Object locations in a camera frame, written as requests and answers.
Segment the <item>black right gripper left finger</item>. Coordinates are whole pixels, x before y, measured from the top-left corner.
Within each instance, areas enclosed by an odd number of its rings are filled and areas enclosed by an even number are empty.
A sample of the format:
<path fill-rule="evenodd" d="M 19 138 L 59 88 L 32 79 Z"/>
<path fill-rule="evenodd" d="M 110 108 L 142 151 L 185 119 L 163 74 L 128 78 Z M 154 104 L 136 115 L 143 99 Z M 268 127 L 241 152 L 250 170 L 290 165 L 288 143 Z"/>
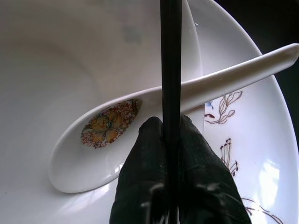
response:
<path fill-rule="evenodd" d="M 121 168 L 114 203 L 113 224 L 166 224 L 169 213 L 168 171 L 162 122 L 150 117 Z"/>

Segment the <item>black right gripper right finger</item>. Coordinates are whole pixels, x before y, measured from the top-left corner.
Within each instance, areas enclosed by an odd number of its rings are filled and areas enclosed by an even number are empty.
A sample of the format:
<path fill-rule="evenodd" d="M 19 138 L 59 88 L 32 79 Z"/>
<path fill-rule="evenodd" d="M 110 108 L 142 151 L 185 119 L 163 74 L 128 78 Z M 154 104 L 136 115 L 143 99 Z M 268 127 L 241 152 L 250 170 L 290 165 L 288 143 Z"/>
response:
<path fill-rule="evenodd" d="M 230 171 L 186 115 L 180 135 L 180 223 L 250 224 Z"/>

